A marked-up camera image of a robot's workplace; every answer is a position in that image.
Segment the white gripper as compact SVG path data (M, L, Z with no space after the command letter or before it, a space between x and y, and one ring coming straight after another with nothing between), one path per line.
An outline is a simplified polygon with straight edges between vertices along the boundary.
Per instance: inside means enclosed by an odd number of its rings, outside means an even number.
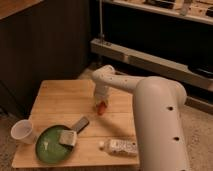
M94 90L94 97L99 101L104 101L106 108L109 106L109 87L103 85L96 85ZM99 101L94 101L94 108L98 108Z

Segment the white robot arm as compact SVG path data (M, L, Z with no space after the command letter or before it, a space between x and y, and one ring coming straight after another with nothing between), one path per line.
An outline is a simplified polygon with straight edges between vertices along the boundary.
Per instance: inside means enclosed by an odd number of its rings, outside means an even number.
M187 98L177 81L159 76L117 75L111 65L92 73L95 110L108 106L111 87L132 95L132 109L142 171L191 171L180 119Z

